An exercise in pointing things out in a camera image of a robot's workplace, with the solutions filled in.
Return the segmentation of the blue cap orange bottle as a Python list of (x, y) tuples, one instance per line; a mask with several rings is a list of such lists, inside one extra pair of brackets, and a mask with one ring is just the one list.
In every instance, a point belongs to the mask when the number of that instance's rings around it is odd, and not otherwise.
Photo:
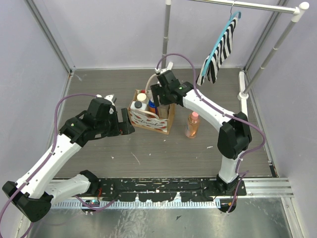
[(154, 113), (154, 114), (158, 115), (157, 108), (156, 108), (156, 106), (154, 104), (153, 98), (150, 98), (148, 105), (149, 105), (149, 111), (151, 113)]

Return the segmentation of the white bottle grey cap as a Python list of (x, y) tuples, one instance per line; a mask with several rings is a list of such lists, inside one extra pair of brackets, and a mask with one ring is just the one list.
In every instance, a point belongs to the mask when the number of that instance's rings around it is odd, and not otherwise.
[(148, 114), (145, 113), (145, 111), (147, 111), (147, 104), (142, 103), (140, 101), (132, 101), (130, 109), (143, 116), (146, 116), (146, 117), (148, 116)]

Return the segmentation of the pink cap lotion bottle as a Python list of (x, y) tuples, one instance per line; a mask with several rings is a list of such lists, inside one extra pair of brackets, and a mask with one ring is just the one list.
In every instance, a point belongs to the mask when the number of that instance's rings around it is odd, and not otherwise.
[(195, 138), (200, 126), (200, 117), (197, 112), (191, 112), (187, 118), (187, 123), (185, 126), (185, 135), (188, 138)]

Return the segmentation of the clear bottle grey cap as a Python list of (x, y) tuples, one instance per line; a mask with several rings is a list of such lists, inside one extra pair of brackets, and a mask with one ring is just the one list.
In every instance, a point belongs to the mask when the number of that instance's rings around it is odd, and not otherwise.
[(160, 105), (158, 107), (158, 115), (160, 119), (167, 119), (169, 115), (170, 105)]

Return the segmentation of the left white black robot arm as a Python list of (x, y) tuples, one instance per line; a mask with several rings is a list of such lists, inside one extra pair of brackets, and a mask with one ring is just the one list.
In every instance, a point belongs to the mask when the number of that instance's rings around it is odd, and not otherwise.
[(69, 197), (95, 196), (99, 192), (99, 178), (88, 170), (58, 185), (50, 185), (50, 182), (87, 142), (134, 133), (126, 108), (121, 109), (122, 121), (118, 120), (115, 101), (114, 95), (93, 96), (86, 110), (68, 119), (61, 129), (54, 130), (52, 146), (24, 176), (3, 185), (8, 201), (30, 222), (41, 220), (53, 205)]

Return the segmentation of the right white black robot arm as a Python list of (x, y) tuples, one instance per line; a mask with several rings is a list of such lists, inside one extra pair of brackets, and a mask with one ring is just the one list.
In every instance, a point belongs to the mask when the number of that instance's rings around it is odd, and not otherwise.
[(252, 141), (247, 116), (243, 112), (234, 114), (208, 98), (198, 96), (190, 82), (180, 83), (169, 69), (156, 69), (158, 83), (151, 85), (155, 106), (177, 104), (198, 113), (218, 132), (217, 147), (222, 154), (216, 186), (222, 195), (229, 195), (238, 181), (236, 171), (238, 159)]

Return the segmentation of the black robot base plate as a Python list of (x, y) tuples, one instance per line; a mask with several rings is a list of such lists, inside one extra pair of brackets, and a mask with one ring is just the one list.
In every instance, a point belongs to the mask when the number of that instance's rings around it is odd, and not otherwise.
[(221, 196), (247, 194), (244, 182), (236, 180), (230, 188), (219, 185), (215, 178), (101, 178), (93, 191), (78, 197), (99, 196), (102, 201), (163, 202), (173, 201), (177, 195), (181, 202), (213, 201)]

